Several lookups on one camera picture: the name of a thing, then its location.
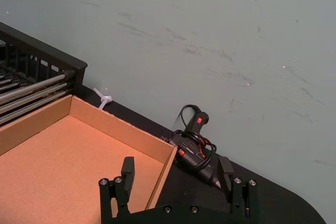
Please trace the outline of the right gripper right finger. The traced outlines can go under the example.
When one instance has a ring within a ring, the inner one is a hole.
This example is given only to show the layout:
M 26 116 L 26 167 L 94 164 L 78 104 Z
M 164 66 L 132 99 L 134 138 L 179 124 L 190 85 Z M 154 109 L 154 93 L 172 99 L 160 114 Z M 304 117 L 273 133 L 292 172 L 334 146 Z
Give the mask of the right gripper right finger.
M 226 200 L 230 205 L 232 218 L 258 218 L 259 196 L 255 179 L 244 180 L 236 176 L 227 157 L 218 158 L 217 177 Z

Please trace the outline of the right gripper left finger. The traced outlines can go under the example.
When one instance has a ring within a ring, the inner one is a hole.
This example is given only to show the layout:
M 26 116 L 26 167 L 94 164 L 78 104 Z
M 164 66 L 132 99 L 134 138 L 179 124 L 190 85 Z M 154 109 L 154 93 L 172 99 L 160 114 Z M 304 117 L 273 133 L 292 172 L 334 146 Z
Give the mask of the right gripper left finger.
M 102 178 L 99 180 L 100 193 L 100 216 L 101 219 L 112 219 L 111 200 L 117 201 L 117 217 L 124 217 L 130 214 L 128 202 L 135 178 L 135 162 L 133 156 L 124 158 L 121 168 L 121 175 L 113 180 Z

